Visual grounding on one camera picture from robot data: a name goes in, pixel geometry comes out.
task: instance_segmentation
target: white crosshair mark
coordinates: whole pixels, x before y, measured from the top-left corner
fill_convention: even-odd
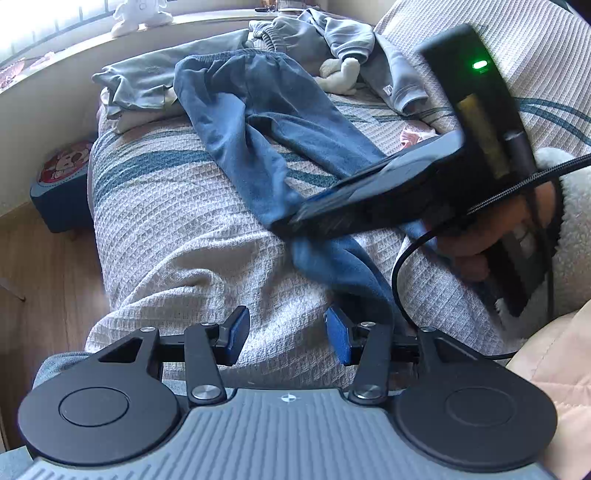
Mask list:
[[[280,397],[285,403],[291,403],[297,400],[297,397],[294,394],[286,393]]]

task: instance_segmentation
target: elastic waistband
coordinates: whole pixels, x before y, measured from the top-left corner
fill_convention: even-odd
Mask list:
[[[223,51],[221,53],[211,53],[209,55],[189,55],[187,58],[195,59],[204,65],[211,65],[216,60],[229,60],[232,57],[254,57],[256,55],[276,59],[289,58],[287,55],[279,51],[257,50],[256,48],[243,48],[242,50]]]

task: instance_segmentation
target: green led light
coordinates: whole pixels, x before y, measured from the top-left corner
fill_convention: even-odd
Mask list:
[[[480,70],[483,69],[484,67],[486,67],[488,65],[488,62],[486,60],[480,60],[477,61],[474,65],[472,65],[472,68],[474,70]]]

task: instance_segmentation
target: blue pants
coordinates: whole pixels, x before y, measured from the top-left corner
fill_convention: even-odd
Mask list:
[[[303,198],[285,182],[285,159],[264,135],[339,179],[385,157],[283,53],[247,49],[187,57],[176,65],[174,91],[207,151],[268,229]],[[393,322],[391,288],[351,237],[300,238],[289,247],[295,267],[330,287],[354,322]]]

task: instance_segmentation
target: white textured blanket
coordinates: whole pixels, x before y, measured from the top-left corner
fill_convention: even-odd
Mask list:
[[[466,21],[480,25],[519,97],[536,147],[586,151],[591,145],[591,124],[582,113],[589,104],[586,83],[570,87],[558,72],[567,71],[566,57],[588,69],[589,59],[578,45],[588,44],[591,34],[547,0],[396,2],[377,29],[427,75],[435,105],[425,120],[440,130],[453,125],[449,107],[412,47]],[[550,33],[542,38],[539,30]],[[563,70],[555,70],[553,62]],[[583,73],[579,67],[570,81]],[[353,98],[331,99],[384,153],[400,147],[404,121],[366,89]],[[171,335],[195,322],[221,322],[244,304],[251,310],[251,334],[238,365],[223,372],[226,385],[348,383],[352,370],[337,364],[326,341],[327,291],[294,271],[282,243],[246,210],[188,120],[150,124],[124,135],[108,127],[102,120],[92,152],[92,202],[113,312],[92,329],[86,349],[97,351],[141,326],[156,325]],[[309,161],[277,148],[289,162],[290,182],[304,194],[332,183]],[[389,278],[404,238],[380,231],[357,240]],[[504,349],[493,327],[496,314],[423,254],[414,255],[401,286],[402,299],[420,325],[435,325],[484,353]],[[167,365],[165,376],[183,379],[183,370]]]

